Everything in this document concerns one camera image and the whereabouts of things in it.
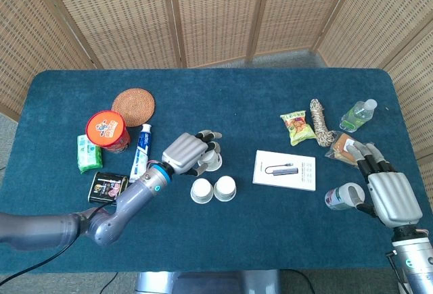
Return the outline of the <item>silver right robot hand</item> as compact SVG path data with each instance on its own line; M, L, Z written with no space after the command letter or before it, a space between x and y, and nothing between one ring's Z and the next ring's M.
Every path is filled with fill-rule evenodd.
M372 143L346 146L363 175L375 215L388 228L416 225L421 208L408 178L396 171Z

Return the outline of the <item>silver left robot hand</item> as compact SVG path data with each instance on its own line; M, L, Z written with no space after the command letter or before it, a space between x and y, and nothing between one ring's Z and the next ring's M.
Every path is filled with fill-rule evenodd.
M170 174L199 176L222 166L221 147L216 142L222 134L202 130L192 135L184 132L162 154L162 165Z

